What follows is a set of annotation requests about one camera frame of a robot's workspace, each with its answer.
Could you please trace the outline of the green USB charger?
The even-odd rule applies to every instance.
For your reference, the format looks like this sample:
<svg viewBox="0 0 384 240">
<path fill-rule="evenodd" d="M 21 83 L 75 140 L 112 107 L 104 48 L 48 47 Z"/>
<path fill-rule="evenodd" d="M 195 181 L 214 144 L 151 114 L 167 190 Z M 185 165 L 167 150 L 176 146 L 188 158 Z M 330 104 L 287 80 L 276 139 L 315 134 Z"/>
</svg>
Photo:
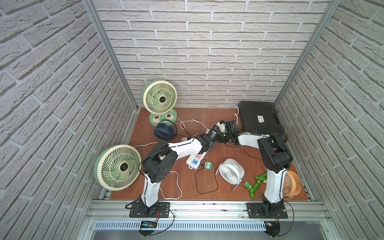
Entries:
<svg viewBox="0 0 384 240">
<path fill-rule="evenodd" d="M 212 170 L 213 163 L 206 161 L 205 164 L 204 164 L 204 168 L 207 169 L 207 170 Z"/>
</svg>

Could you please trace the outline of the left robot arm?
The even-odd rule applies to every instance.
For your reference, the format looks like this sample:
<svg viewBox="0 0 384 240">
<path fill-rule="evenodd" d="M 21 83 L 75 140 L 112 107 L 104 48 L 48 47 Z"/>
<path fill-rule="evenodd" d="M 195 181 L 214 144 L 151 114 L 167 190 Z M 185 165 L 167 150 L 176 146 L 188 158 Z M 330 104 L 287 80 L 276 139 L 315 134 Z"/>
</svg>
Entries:
<svg viewBox="0 0 384 240">
<path fill-rule="evenodd" d="M 145 185 L 140 203 L 151 208 L 159 198 L 161 182 L 168 176 L 178 159 L 211 151 L 221 139 L 220 128 L 212 127 L 207 133 L 180 143 L 160 141 L 143 160 Z"/>
</svg>

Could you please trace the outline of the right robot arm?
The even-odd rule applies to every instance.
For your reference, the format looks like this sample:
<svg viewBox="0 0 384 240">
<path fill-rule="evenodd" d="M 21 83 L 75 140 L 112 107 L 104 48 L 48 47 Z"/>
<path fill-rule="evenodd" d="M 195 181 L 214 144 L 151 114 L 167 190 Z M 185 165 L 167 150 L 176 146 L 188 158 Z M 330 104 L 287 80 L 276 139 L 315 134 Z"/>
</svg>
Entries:
<svg viewBox="0 0 384 240">
<path fill-rule="evenodd" d="M 292 155 L 279 134 L 259 135 L 252 133 L 223 134 L 223 143 L 232 142 L 260 150 L 267 168 L 267 185 L 263 195 L 261 212 L 271 215 L 284 208 L 283 186 Z"/>
</svg>

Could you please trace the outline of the white power strip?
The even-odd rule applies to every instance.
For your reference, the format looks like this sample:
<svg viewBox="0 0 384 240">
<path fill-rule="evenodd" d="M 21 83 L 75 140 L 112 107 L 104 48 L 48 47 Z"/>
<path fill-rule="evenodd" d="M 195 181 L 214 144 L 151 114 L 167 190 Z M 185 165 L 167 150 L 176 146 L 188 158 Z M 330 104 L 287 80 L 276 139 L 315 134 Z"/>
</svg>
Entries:
<svg viewBox="0 0 384 240">
<path fill-rule="evenodd" d="M 203 158 L 206 156 L 207 152 L 209 151 L 211 147 L 211 142 L 210 142 L 210 138 L 206 137 L 206 135 L 209 132 L 210 130 L 206 130 L 204 134 L 201 134 L 198 137 L 194 137 L 194 139 L 192 140 L 194 149 L 198 147 L 197 143 L 200 143 L 202 147 L 199 151 L 192 152 L 188 157 L 186 164 L 188 165 L 189 169 L 197 170 L 198 167 L 201 165 Z"/>
</svg>

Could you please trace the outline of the white desk fan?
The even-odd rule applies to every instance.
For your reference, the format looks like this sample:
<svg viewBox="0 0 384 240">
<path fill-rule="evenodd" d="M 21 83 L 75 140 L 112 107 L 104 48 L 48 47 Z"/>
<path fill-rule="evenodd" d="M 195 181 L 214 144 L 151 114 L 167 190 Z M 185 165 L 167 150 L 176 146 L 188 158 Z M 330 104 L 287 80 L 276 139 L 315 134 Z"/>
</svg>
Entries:
<svg viewBox="0 0 384 240">
<path fill-rule="evenodd" d="M 215 175 L 217 174 L 220 174 L 226 182 L 235 185 L 234 190 L 241 183 L 245 170 L 235 159 L 226 159 L 215 170 Z"/>
</svg>

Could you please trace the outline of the navy blue desk fan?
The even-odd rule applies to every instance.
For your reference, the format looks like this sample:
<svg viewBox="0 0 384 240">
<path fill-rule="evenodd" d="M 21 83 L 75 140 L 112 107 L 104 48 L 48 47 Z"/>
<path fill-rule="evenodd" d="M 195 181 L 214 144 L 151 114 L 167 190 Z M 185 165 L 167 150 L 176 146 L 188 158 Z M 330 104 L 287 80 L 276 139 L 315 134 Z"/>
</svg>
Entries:
<svg viewBox="0 0 384 240">
<path fill-rule="evenodd" d="M 154 135 L 164 141 L 170 141 L 178 134 L 177 126 L 170 120 L 161 120 L 153 131 Z"/>
</svg>

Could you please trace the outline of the green fan at back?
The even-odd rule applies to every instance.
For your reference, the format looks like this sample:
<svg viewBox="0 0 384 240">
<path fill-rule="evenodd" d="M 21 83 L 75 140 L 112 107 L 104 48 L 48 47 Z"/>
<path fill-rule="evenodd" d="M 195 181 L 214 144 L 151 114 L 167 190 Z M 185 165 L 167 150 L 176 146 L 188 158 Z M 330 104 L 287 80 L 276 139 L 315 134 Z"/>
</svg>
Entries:
<svg viewBox="0 0 384 240">
<path fill-rule="evenodd" d="M 155 79 L 142 91 L 144 107 L 150 112 L 149 121 L 156 127 L 159 123 L 171 126 L 177 120 L 174 106 L 177 102 L 177 90 L 164 79 Z"/>
</svg>

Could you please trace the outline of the orange desk fan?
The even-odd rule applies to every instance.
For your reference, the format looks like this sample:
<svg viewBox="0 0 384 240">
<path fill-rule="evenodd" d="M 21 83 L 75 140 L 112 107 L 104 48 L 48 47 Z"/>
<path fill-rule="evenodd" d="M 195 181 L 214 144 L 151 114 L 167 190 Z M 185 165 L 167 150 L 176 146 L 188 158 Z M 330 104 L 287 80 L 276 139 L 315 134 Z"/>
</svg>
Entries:
<svg viewBox="0 0 384 240">
<path fill-rule="evenodd" d="M 287 171 L 283 187 L 283 196 L 292 199 L 299 195 L 302 189 L 303 183 L 299 175 L 293 171 Z"/>
</svg>

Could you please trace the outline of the large green fan front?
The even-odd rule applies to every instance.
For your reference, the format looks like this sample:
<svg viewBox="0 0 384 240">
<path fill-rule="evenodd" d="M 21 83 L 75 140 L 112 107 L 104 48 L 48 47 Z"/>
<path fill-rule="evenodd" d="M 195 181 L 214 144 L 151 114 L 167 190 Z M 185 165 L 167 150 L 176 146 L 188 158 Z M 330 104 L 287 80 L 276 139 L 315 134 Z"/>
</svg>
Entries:
<svg viewBox="0 0 384 240">
<path fill-rule="evenodd" d="M 140 153 L 130 145 L 110 147 L 95 162 L 95 180 L 107 190 L 124 190 L 138 178 L 141 161 Z"/>
</svg>

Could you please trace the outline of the black tool case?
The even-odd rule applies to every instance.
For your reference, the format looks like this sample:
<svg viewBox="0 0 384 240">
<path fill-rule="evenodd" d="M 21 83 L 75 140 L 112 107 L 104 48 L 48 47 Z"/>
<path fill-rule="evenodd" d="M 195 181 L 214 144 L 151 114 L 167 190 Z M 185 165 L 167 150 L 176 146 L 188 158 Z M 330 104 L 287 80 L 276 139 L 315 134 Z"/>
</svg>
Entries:
<svg viewBox="0 0 384 240">
<path fill-rule="evenodd" d="M 277 133 L 285 143 L 288 141 L 288 135 L 278 118 L 274 103 L 241 101 L 239 109 L 243 131 L 264 135 Z"/>
</svg>

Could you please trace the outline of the small green circuit board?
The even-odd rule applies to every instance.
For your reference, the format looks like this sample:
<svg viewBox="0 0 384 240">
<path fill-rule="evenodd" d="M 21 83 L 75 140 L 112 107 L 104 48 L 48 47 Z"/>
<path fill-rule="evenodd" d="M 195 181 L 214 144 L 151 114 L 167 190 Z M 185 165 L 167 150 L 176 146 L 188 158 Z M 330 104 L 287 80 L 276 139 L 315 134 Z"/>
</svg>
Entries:
<svg viewBox="0 0 384 240">
<path fill-rule="evenodd" d="M 156 221 L 141 221 L 140 229 L 156 229 L 157 225 Z"/>
</svg>

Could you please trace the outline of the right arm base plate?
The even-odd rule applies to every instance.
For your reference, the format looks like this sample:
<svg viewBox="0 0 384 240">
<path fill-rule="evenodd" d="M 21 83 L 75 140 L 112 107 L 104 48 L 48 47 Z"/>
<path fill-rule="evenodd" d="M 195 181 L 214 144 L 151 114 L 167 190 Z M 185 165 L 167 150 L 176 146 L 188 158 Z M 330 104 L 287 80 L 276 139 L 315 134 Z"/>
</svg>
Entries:
<svg viewBox="0 0 384 240">
<path fill-rule="evenodd" d="M 288 214 L 284 202 L 270 204 L 268 202 L 246 203 L 249 219 L 287 219 Z"/>
</svg>

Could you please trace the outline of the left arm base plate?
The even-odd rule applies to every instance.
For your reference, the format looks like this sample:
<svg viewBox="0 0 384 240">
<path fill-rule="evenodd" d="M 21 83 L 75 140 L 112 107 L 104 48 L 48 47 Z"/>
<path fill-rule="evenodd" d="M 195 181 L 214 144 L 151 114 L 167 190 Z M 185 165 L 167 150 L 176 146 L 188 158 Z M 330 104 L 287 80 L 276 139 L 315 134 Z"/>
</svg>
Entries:
<svg viewBox="0 0 384 240">
<path fill-rule="evenodd" d="M 152 207 L 147 207 L 144 203 L 135 201 L 125 208 L 130 211 L 130 218 L 168 218 L 170 205 L 170 202 L 157 202 Z"/>
</svg>

